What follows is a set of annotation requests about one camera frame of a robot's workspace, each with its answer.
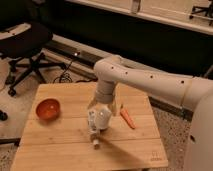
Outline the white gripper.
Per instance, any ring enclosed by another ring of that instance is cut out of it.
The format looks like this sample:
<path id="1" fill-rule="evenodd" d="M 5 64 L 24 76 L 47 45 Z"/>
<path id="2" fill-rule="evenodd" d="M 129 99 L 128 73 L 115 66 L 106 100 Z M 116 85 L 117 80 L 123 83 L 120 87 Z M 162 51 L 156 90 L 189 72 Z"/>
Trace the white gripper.
<path id="1" fill-rule="evenodd" d="M 106 130 L 109 125 L 112 112 L 107 105 L 95 105 L 88 109 L 88 126 L 94 149 L 100 148 L 99 138 L 95 134 Z"/>

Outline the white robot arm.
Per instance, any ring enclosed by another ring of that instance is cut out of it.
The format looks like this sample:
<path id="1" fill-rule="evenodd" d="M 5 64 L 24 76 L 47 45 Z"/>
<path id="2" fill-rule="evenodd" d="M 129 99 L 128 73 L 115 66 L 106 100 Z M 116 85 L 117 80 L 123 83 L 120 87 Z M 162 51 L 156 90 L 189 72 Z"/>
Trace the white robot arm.
<path id="1" fill-rule="evenodd" d="M 213 80 L 128 68 L 119 55 L 97 61 L 94 73 L 98 82 L 88 109 L 97 104 L 111 105 L 116 85 L 122 83 L 191 110 L 193 118 L 183 171 L 213 171 Z"/>

